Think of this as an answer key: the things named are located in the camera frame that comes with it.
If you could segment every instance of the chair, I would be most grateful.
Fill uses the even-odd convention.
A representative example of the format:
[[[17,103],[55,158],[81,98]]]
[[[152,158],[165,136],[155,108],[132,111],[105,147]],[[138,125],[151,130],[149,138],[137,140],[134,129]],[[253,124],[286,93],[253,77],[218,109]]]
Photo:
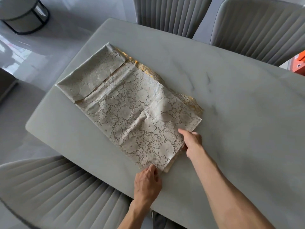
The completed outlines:
[[[0,199],[30,228],[116,229],[131,199],[63,156],[0,166]]]
[[[225,0],[211,45],[280,66],[305,50],[305,8],[277,0]]]
[[[212,0],[134,0],[137,24],[193,38]]]

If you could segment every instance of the forearm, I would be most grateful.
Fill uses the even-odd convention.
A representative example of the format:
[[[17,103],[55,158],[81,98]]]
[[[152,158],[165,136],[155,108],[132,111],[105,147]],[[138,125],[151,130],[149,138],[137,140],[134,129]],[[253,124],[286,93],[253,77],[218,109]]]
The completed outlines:
[[[190,156],[219,229],[274,228],[219,170],[202,147]]]
[[[146,214],[146,207],[132,201],[129,210],[118,229],[140,229]]]

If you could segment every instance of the hand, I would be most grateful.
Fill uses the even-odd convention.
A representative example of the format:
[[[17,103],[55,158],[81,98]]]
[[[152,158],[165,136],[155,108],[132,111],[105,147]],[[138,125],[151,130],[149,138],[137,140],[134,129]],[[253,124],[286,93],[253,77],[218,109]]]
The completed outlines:
[[[192,156],[194,153],[203,149],[201,145],[201,135],[197,132],[189,132],[183,129],[178,129],[178,132],[181,133],[184,137],[184,142],[187,147],[186,155],[188,158]]]
[[[150,165],[135,176],[135,191],[132,204],[144,211],[149,210],[162,189],[162,179],[155,165]]]

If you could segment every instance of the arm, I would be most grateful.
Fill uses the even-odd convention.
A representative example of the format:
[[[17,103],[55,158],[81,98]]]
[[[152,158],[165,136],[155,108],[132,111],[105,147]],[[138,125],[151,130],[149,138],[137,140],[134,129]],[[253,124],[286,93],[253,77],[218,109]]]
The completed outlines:
[[[155,165],[150,165],[135,176],[134,200],[118,229],[140,229],[151,204],[162,189],[162,180]]]
[[[219,229],[274,229],[273,225],[220,171],[201,145],[201,136],[179,129]]]

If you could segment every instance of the round side table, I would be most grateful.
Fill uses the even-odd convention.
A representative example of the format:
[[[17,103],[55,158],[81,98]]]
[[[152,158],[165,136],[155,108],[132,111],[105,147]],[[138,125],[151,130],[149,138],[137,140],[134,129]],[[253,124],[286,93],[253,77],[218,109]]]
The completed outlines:
[[[34,33],[49,18],[50,12],[40,0],[0,0],[0,20],[15,34]]]

